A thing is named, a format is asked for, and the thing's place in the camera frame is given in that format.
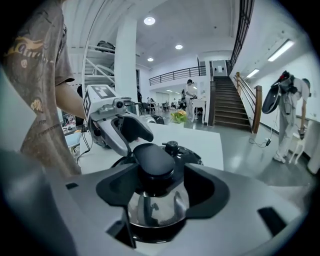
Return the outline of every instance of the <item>wooden banister post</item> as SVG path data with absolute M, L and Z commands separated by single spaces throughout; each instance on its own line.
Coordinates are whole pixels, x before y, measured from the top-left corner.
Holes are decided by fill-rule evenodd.
M 236 90 L 238 91 L 239 95 L 241 95 L 241 90 L 239 90 L 239 78 L 240 77 L 240 73 L 237 72 L 236 73 Z
M 253 124 L 252 124 L 252 132 L 254 134 L 256 134 L 259 129 L 261 111 L 262 111 L 262 86 L 257 85 L 255 87 L 255 109 L 254 109 L 254 117 L 253 117 Z

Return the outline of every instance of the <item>chair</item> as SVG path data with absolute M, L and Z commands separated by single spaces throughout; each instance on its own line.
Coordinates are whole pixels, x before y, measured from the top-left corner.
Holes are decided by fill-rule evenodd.
M 294 164 L 296 165 L 298 163 L 298 159 L 301 157 L 302 153 L 305 151 L 305 146 L 306 146 L 306 137 L 307 137 L 307 134 L 308 134 L 308 129 L 306 129 L 306 132 L 304 134 L 304 138 L 303 139 L 300 139 L 300 136 L 296 133 L 293 134 L 293 139 L 296 138 L 298 139 L 297 143 L 296 143 L 296 146 L 295 146 L 295 149 L 292 153 L 292 156 L 289 160 L 289 164 L 291 164 L 295 154 L 298 154 L 295 158 L 295 161 L 294 161 Z
M 169 110 L 168 105 L 166 103 L 162 103 L 162 111 Z
M 150 109 L 150 106 L 148 105 L 148 103 L 143 102 L 142 105 L 143 105 L 143 108 L 144 108 L 144 114 L 148 113 L 148 111 L 151 112 L 151 109 Z
M 145 110 L 144 110 L 144 105 L 142 104 L 142 102 L 138 102 L 138 108 L 139 108 L 139 115 L 143 116 Z

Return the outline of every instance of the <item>gray floor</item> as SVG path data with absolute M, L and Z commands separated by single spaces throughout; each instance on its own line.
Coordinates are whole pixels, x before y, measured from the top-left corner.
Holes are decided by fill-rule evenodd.
M 165 124 L 170 122 L 169 112 L 159 111 L 156 114 L 164 117 Z M 278 148 L 277 134 L 272 135 L 269 146 L 261 148 L 249 143 L 249 139 L 261 144 L 265 138 L 270 137 L 270 130 L 262 125 L 257 134 L 223 126 L 206 126 L 200 119 L 194 123 L 188 121 L 184 127 L 219 133 L 225 171 L 260 180 L 304 210 L 304 197 L 314 186 L 316 178 L 307 171 L 308 161 L 303 156 L 297 165 L 283 164 L 272 159 Z

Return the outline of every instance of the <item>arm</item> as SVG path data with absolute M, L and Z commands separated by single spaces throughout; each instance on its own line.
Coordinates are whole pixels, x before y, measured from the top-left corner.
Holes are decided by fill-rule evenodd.
M 188 91 L 186 91 L 186 92 L 185 92 L 185 94 L 186 94 L 186 95 L 188 95 L 188 96 L 191 96 L 191 97 L 193 97 L 193 96 L 194 96 L 193 94 L 191 94 L 191 93 L 190 93 L 190 92 L 188 92 Z
M 300 130 L 303 131 L 305 128 L 306 112 L 307 112 L 307 102 L 303 100 L 302 109 L 301 109 L 301 126 Z
M 83 99 L 66 82 L 55 87 L 55 101 L 63 111 L 86 120 Z

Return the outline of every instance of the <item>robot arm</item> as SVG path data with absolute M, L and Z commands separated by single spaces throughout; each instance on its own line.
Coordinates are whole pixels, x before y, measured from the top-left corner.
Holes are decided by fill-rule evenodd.
M 93 141 L 124 157 L 132 152 L 130 142 L 137 138 L 148 142 L 154 139 L 147 123 L 127 111 L 125 102 L 130 99 L 118 97 L 108 85 L 89 85 L 83 101 Z

